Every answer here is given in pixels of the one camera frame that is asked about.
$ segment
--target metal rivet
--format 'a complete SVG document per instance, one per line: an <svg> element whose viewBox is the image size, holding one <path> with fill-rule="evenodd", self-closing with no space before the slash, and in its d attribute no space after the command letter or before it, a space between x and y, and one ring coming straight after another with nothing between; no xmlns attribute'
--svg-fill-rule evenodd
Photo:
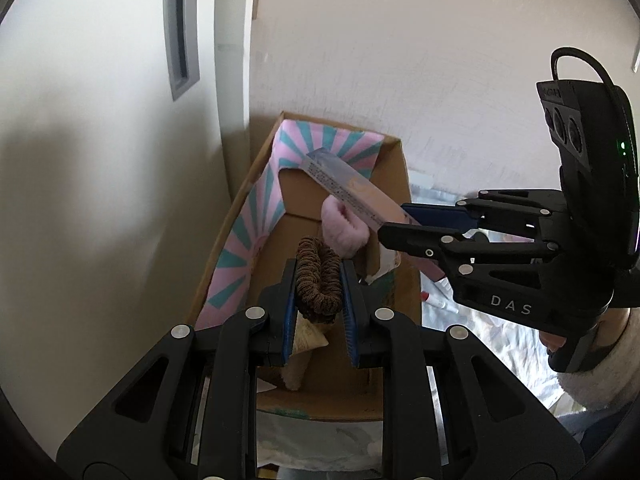
<svg viewBox="0 0 640 480"><path fill-rule="evenodd" d="M380 320L380 321L389 321L390 319L393 319L394 316L394 311L391 310L390 308L379 308L376 310L376 317Z"/></svg>
<svg viewBox="0 0 640 480"><path fill-rule="evenodd" d="M458 267L458 272L460 274L471 274L474 271L474 268L469 264L463 264Z"/></svg>
<svg viewBox="0 0 640 480"><path fill-rule="evenodd" d="M187 337L190 332L191 327L189 325L176 325L171 329L171 335L176 339Z"/></svg>
<svg viewBox="0 0 640 480"><path fill-rule="evenodd" d="M463 326L456 325L449 328L449 334L453 339L466 339L469 337L469 330Z"/></svg>
<svg viewBox="0 0 640 480"><path fill-rule="evenodd" d="M260 319L264 316L264 309L261 306L252 306L244 311L244 315L249 319Z"/></svg>

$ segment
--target pink fabric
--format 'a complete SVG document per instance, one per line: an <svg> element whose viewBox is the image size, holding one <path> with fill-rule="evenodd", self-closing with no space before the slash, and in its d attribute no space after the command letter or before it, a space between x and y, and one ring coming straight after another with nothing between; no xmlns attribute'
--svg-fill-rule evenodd
<svg viewBox="0 0 640 480"><path fill-rule="evenodd" d="M369 241L369 228L354 213L329 195L320 211L322 238L341 258L353 258Z"/></svg>

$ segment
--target cardboard box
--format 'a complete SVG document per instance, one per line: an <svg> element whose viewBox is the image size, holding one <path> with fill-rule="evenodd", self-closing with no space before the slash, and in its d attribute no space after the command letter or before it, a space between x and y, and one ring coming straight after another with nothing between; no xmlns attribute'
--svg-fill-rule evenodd
<svg viewBox="0 0 640 480"><path fill-rule="evenodd" d="M209 283L225 241L251 188L268 163L274 136L284 120L309 121L335 128L361 130L347 124L286 112L280 115L252 164L212 248L194 298L188 318L189 324L195 324L207 299ZM265 286L280 281L284 263L288 258L295 257L300 238L321 232L320 208L327 197L326 191L302 170L280 170L278 179L286 212L271 232L255 262L247 295L247 306L256 303L260 291ZM370 180L396 203L410 202L402 145L396 137L384 136ZM366 247L364 261L360 262L360 267L363 270L366 269L367 274L374 274L379 266L379 244L373 235ZM394 271L394 280L395 287L388 306L407 314L416 323L420 323L418 271L403 262ZM279 387L258 394L257 408L265 412L309 420L343 422L382 420L382 371L379 369L357 370L351 366L340 316L337 317L334 328L326 336L329 345L313 351L300 391L290 392L281 387L282 383L279 382L276 369L262 368L258 371L260 377L274 384L278 383Z"/></svg>

